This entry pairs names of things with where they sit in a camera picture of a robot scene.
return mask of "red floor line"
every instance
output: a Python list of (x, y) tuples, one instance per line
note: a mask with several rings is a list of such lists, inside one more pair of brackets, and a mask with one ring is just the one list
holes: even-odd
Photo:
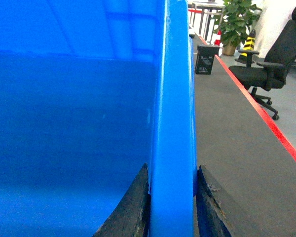
[[(199, 38), (203, 41), (204, 44), (207, 44), (201, 36), (199, 36)], [(264, 122), (268, 125), (268, 127), (272, 130), (272, 132), (275, 134), (275, 136), (279, 139), (279, 141), (282, 143), (282, 145), (288, 151), (288, 153), (291, 154), (293, 159), (296, 161), (296, 149), (294, 148), (294, 146), (289, 142), (287, 137), (285, 137), (285, 135), (282, 133), (282, 131), (279, 129), (279, 127), (276, 125), (276, 123), (273, 121), (273, 119), (270, 117), (270, 115), (264, 109), (262, 109), (261, 106), (252, 98), (252, 96), (244, 88), (244, 86), (240, 83), (240, 81), (229, 70), (227, 65), (217, 55), (215, 55), (215, 56), (216, 56), (217, 60), (219, 61), (219, 63), (222, 65), (222, 67), (225, 69), (225, 71), (228, 73), (228, 75), (231, 77), (231, 79), (235, 82), (235, 84), (240, 89), (240, 91), (244, 94), (244, 96), (251, 103), (253, 108), (257, 111), (257, 113), (261, 116), (261, 118), (264, 120)]]
[(194, 12), (194, 13), (202, 13), (202, 11), (194, 10), (194, 9), (189, 9), (188, 11), (189, 11), (189, 12)]

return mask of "chair armrest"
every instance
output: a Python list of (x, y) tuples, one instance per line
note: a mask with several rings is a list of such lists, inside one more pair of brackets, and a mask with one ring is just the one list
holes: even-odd
[(266, 68), (284, 68), (284, 65), (281, 63), (269, 63), (269, 62), (257, 62), (257, 65), (266, 67)]
[(247, 68), (250, 68), (251, 65), (252, 65), (252, 56), (254, 54), (259, 54), (259, 52), (257, 52), (257, 51), (243, 50), (243, 49), (238, 50), (238, 52), (239, 53), (246, 53), (247, 54), (247, 63), (246, 63), (246, 67)]
[(238, 52), (239, 53), (248, 53), (248, 54), (251, 54), (251, 55), (253, 55), (253, 54), (260, 54), (260, 52), (258, 52), (258, 51), (243, 50), (243, 49), (238, 50)]
[(285, 69), (281, 63), (270, 63), (270, 62), (257, 62), (257, 65), (267, 68), (267, 81), (265, 84), (265, 90), (269, 91), (272, 88), (272, 79), (274, 78), (275, 69)]

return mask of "black office chair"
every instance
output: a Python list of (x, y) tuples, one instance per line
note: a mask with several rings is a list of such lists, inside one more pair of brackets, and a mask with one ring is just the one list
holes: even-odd
[(249, 90), (251, 86), (251, 95), (262, 106), (274, 112), (272, 117), (278, 120), (278, 111), (271, 104), (271, 98), (256, 95), (257, 87), (269, 91), (271, 89), (280, 89), (286, 84), (286, 76), (291, 64), (296, 59), (296, 7), (292, 13), (292, 20), (289, 20), (274, 45), (267, 53), (264, 62), (257, 62), (257, 65), (263, 68), (252, 68), (253, 54), (259, 54), (257, 51), (239, 50), (240, 53), (247, 53), (247, 65), (231, 66), (229, 69), (234, 73), (238, 80)]

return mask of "yellow and black striped post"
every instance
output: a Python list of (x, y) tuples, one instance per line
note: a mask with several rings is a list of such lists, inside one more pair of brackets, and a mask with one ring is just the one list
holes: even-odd
[[(256, 31), (252, 30), (246, 40), (243, 50), (253, 50), (255, 47), (255, 40), (256, 40)], [(239, 58), (236, 58), (235, 61), (239, 62), (239, 63), (246, 64), (247, 63), (247, 54), (246, 53), (240, 54)]]

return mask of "black box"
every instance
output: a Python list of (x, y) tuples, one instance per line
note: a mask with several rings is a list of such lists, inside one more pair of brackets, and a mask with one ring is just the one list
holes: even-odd
[(219, 47), (217, 45), (198, 45), (195, 73), (210, 75), (215, 54), (218, 55), (218, 53)]

